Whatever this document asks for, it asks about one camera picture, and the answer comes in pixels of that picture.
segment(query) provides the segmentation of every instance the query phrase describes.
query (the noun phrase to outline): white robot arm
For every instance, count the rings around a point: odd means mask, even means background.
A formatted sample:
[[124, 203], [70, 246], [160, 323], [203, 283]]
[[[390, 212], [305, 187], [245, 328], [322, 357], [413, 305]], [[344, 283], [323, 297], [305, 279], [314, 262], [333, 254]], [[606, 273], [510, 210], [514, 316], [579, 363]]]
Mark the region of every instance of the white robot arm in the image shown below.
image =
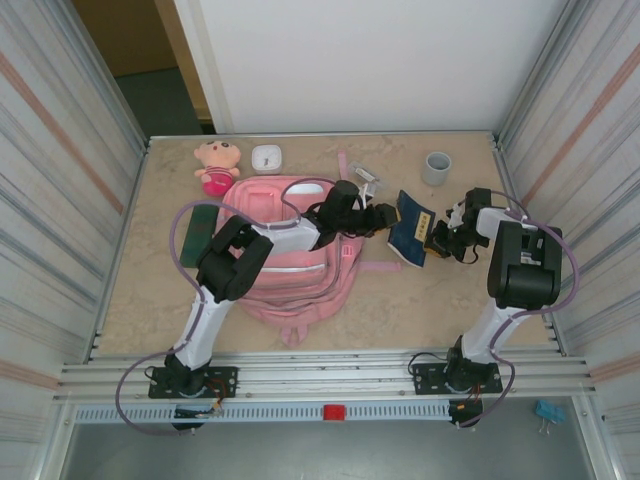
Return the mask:
[[[154, 368], [155, 391], [169, 397], [198, 397], [206, 393], [206, 374], [213, 345], [222, 323], [235, 303], [244, 296], [269, 255], [311, 251], [331, 243], [338, 233], [370, 237], [399, 219], [388, 204], [365, 205], [358, 187], [340, 180], [324, 202], [311, 206], [295, 227], [291, 221], [268, 228], [231, 217], [213, 237], [198, 260], [196, 280], [203, 297], [196, 295], [191, 314], [174, 354], [165, 358], [166, 368]], [[234, 256], [230, 248], [241, 251]]]
[[[517, 221], [491, 204], [491, 191], [475, 188], [447, 212], [425, 247], [440, 257], [464, 263], [466, 249], [494, 241], [487, 275], [490, 300], [474, 326], [449, 349], [446, 364], [417, 364], [414, 378], [422, 394], [500, 393], [497, 353], [530, 315], [553, 305], [560, 293], [562, 247], [546, 230]], [[557, 237], [562, 232], [550, 227]]]

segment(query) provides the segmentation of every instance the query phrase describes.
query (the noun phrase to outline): red clip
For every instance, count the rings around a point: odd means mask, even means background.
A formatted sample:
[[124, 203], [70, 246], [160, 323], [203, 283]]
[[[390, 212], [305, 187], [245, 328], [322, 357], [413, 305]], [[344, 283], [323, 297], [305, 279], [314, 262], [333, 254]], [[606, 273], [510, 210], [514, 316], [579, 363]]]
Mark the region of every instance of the red clip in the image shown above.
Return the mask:
[[344, 405], [325, 405], [323, 419], [327, 422], [344, 422], [347, 409]]

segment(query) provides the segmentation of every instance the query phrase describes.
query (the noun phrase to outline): plush toy head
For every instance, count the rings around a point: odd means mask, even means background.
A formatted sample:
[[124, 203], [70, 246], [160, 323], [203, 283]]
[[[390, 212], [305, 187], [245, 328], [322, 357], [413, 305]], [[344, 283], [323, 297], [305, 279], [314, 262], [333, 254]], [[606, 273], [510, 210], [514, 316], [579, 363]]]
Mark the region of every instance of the plush toy head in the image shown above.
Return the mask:
[[203, 143], [193, 151], [193, 154], [205, 167], [221, 167], [231, 170], [240, 161], [240, 149], [220, 140]]

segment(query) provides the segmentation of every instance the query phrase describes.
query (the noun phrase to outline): marble table surface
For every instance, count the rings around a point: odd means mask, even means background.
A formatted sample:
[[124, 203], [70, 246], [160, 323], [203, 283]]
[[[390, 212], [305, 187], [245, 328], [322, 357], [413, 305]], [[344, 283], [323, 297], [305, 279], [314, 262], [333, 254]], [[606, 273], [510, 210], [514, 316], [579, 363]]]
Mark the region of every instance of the marble table surface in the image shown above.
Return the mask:
[[[348, 161], [373, 169], [388, 183], [376, 201], [395, 203], [400, 189], [444, 215], [474, 186], [502, 189], [490, 142], [484, 133], [429, 133], [361, 136], [241, 137], [229, 141], [242, 151], [243, 177], [252, 175], [251, 151], [261, 144], [282, 149], [284, 174], [337, 179], [338, 151]], [[202, 139], [152, 142], [117, 280], [102, 331], [99, 352], [144, 353], [170, 347], [180, 336], [194, 298], [178, 274], [168, 249], [173, 216], [185, 203], [206, 198], [193, 172], [200, 168], [193, 150]], [[447, 182], [428, 187], [421, 166], [433, 151], [453, 160]], [[179, 224], [178, 249], [189, 215]], [[368, 240], [364, 260], [396, 261], [387, 235]], [[361, 272], [346, 305], [332, 318], [312, 325], [298, 349], [343, 350], [450, 346], [473, 325], [488, 300], [486, 276], [490, 250], [478, 249], [475, 265], [427, 257], [424, 268], [401, 272]], [[540, 317], [525, 322], [512, 345], [544, 344], [547, 329]], [[285, 350], [277, 328], [236, 305], [227, 316], [214, 350], [250, 352]]]

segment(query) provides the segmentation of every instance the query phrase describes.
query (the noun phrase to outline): doorway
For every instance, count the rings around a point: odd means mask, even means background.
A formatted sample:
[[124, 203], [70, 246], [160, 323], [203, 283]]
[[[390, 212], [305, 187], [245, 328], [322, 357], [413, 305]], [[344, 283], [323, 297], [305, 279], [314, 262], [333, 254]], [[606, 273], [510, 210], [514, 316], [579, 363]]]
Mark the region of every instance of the doorway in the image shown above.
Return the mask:
[[146, 137], [214, 134], [172, 0], [72, 0]]

